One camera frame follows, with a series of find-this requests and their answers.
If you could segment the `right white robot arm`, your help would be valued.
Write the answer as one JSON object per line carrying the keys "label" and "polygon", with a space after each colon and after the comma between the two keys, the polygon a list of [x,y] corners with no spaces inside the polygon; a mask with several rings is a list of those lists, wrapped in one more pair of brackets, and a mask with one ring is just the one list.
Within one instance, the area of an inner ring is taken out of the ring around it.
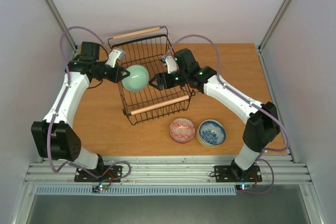
{"label": "right white robot arm", "polygon": [[166,72],[154,75],[149,85],[157,90],[189,85],[219,101],[245,124],[244,145],[231,162],[230,170],[239,181],[250,174],[251,167],[266,146],[280,133],[277,108],[272,102],[261,103],[240,92],[209,66],[200,67],[189,49],[162,57]]}

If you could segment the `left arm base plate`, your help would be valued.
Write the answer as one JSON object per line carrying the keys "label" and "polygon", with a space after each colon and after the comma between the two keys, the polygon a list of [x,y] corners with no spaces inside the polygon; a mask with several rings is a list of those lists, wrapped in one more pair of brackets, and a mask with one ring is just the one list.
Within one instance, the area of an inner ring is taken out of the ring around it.
{"label": "left arm base plate", "polygon": [[113,178],[114,182],[119,182],[121,180],[120,177],[122,176],[122,166],[121,165],[113,166],[103,175],[103,173],[107,170],[107,168],[108,168],[108,165],[104,165],[103,168],[89,170],[89,172],[91,172],[98,178],[88,174],[87,172],[83,170],[76,169],[74,181],[75,182],[86,182],[86,183],[88,182],[97,183],[97,182],[100,182],[106,179],[110,181]]}

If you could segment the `celadon green bowl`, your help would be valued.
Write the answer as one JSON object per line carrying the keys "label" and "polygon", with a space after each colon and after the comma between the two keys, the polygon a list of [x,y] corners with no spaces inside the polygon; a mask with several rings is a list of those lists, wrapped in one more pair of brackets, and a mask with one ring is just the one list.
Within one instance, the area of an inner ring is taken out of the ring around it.
{"label": "celadon green bowl", "polygon": [[139,92],[143,90],[149,82],[149,72],[142,65],[132,65],[127,68],[130,73],[128,77],[122,80],[123,87],[130,92]]}

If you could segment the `red patterned bowl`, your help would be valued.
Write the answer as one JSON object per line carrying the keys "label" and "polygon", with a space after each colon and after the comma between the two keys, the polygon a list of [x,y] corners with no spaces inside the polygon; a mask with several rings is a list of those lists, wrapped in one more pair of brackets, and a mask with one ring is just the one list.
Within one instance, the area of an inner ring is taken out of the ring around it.
{"label": "red patterned bowl", "polygon": [[174,141],[188,143],[195,136],[195,126],[189,119],[178,118],[170,124],[169,133]]}

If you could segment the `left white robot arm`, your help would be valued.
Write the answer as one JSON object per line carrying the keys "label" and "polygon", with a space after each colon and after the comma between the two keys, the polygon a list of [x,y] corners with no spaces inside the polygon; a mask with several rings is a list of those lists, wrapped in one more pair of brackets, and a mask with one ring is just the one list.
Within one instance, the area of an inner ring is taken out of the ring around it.
{"label": "left white robot arm", "polygon": [[81,53],[67,63],[62,87],[50,111],[31,126],[38,154],[49,160],[54,173],[60,171],[53,165],[54,160],[63,160],[64,165],[86,172],[94,181],[102,180],[108,172],[101,155],[86,150],[72,128],[80,100],[93,79],[118,83],[130,75],[117,65],[125,56],[124,50],[113,49],[106,60],[100,61],[102,48],[98,43],[82,43]]}

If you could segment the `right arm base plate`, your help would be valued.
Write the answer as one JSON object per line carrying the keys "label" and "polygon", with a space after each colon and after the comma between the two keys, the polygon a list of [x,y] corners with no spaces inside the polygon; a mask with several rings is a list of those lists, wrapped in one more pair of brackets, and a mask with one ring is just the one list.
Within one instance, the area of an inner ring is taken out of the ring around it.
{"label": "right arm base plate", "polygon": [[262,182],[261,171],[257,165],[252,166],[252,168],[250,168],[242,178],[236,178],[229,165],[217,165],[214,166],[214,169],[210,172],[209,177],[215,178],[217,183]]}

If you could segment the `blue floral bowl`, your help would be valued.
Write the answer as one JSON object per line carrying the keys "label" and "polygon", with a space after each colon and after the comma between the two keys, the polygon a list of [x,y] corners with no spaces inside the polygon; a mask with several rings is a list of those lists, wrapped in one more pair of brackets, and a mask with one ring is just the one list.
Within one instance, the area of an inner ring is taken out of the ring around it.
{"label": "blue floral bowl", "polygon": [[198,140],[212,145],[223,144],[226,140],[223,126],[215,120],[202,122],[196,133]]}

